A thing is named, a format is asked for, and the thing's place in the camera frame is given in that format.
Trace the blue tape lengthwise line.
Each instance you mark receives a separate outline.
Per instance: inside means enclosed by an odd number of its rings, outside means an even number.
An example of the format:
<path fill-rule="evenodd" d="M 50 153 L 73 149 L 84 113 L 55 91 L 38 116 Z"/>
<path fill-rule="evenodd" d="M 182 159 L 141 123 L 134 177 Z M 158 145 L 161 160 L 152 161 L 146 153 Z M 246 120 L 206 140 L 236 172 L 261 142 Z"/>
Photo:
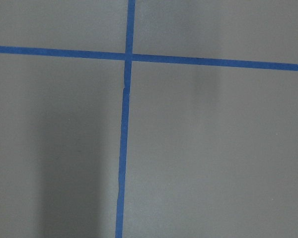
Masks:
<path fill-rule="evenodd" d="M 134 0 L 128 1 L 115 238 L 121 238 L 123 236 L 128 126 L 129 126 L 129 108 L 130 108 L 130 89 L 131 89 L 131 78 L 132 78 L 133 40 L 134 40 L 134 23 L 135 23 L 135 6 L 136 6 L 136 2 Z"/>

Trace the blue tape crosswise line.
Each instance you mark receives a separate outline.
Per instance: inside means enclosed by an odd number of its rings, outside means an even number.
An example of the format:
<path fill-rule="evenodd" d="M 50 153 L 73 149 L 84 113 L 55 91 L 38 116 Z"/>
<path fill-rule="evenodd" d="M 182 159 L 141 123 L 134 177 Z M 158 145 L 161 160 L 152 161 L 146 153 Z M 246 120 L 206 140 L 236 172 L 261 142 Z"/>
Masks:
<path fill-rule="evenodd" d="M 31 47 L 0 46 L 0 54 L 34 55 L 34 56 L 68 57 L 68 58 L 82 58 L 82 59 L 102 59 L 102 60 L 105 60 L 105 59 L 106 60 L 131 60 L 131 61 L 139 61 L 139 62 L 174 63 L 174 64 L 298 71 L 298 64 L 294 64 L 294 63 L 262 62 L 262 61 L 247 61 L 247 60 L 232 60 L 232 59 L 191 58 L 191 57 L 142 55 L 142 54 L 132 54 L 131 56 L 127 56 L 125 53 L 81 51 L 81 50 L 60 50 L 60 49 L 31 48 Z"/>

